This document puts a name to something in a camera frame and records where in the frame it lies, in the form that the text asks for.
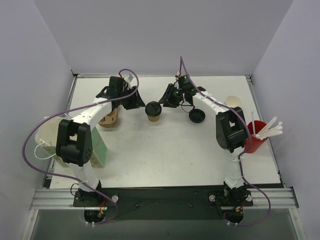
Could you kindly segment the black plastic cup lid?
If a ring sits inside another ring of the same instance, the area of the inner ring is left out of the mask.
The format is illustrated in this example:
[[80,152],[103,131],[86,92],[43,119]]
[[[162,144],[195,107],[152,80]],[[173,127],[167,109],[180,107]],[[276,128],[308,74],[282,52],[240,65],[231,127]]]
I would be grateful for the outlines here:
[[157,101],[151,101],[146,104],[145,113],[148,117],[158,117],[162,113],[162,106]]

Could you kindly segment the brown paper coffee cup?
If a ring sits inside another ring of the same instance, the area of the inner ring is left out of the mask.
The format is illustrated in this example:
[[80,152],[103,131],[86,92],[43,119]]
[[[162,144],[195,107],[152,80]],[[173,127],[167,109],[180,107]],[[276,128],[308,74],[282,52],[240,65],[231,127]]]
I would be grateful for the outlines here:
[[147,115],[147,118],[150,122],[157,122],[160,119],[160,115]]

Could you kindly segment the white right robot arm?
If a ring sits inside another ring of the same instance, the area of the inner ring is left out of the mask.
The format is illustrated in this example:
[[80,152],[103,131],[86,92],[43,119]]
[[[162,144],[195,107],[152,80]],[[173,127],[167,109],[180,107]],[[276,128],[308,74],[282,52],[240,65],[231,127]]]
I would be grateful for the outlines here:
[[177,108],[184,102],[189,103],[192,110],[188,116],[196,124],[202,123],[207,116],[214,118],[217,143],[225,150],[229,160],[224,184],[231,190],[243,188],[245,181],[239,155],[245,150],[248,138],[243,110],[240,107],[223,105],[205,88],[194,86],[187,75],[175,78],[175,83],[168,84],[158,103],[167,108]]

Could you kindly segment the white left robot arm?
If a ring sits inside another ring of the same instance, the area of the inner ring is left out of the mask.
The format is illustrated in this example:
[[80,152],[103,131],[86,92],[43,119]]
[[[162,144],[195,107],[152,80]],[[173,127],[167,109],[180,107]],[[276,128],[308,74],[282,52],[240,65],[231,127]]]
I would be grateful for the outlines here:
[[58,125],[55,152],[71,168],[79,188],[86,192],[84,199],[92,206],[101,203],[103,194],[97,190],[98,180],[90,159],[93,155],[92,130],[118,106],[125,110],[145,107],[138,86],[132,85],[131,74],[111,76],[109,84],[94,98],[93,103],[70,120],[63,119]]

